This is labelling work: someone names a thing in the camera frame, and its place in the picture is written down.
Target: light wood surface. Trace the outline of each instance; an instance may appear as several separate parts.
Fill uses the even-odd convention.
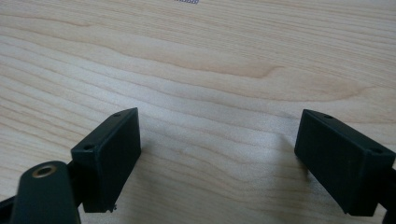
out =
[[[117,111],[142,156],[83,223],[380,223],[296,160],[304,108],[396,149],[393,0],[0,1],[0,200]]]

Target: screw hole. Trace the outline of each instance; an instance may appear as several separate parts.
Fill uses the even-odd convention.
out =
[[[382,150],[379,149],[379,148],[377,148],[377,147],[370,147],[369,149],[372,150],[372,151],[375,152],[375,153],[378,153],[378,154],[381,154],[381,153],[382,153]]]
[[[41,178],[41,177],[45,177],[47,175],[52,175],[53,173],[55,173],[55,171],[56,171],[56,166],[46,165],[46,166],[42,166],[42,167],[36,169],[32,173],[32,176],[34,178]]]
[[[84,150],[90,150],[91,148],[95,147],[95,145],[93,144],[89,144],[87,146],[84,147]]]

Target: black plastic part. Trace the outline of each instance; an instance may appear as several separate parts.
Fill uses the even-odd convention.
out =
[[[312,110],[303,112],[295,154],[352,216],[374,214],[395,161],[391,150]]]
[[[388,211],[385,214],[382,224],[395,224],[396,223],[396,213],[393,211]]]
[[[45,162],[22,175],[11,223],[80,223],[65,163]]]
[[[0,224],[9,223],[9,221],[11,220],[14,201],[15,196],[0,202]]]
[[[77,203],[88,213],[113,211],[141,152],[137,108],[110,116],[71,152]]]
[[[387,173],[387,178],[381,188],[379,202],[387,210],[396,212],[396,171],[391,169]]]

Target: wooden table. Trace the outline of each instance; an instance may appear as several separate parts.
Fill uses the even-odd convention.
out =
[[[142,156],[83,223],[380,223],[293,153],[304,108],[396,149],[393,0],[0,2],[0,200],[107,116],[138,107]]]

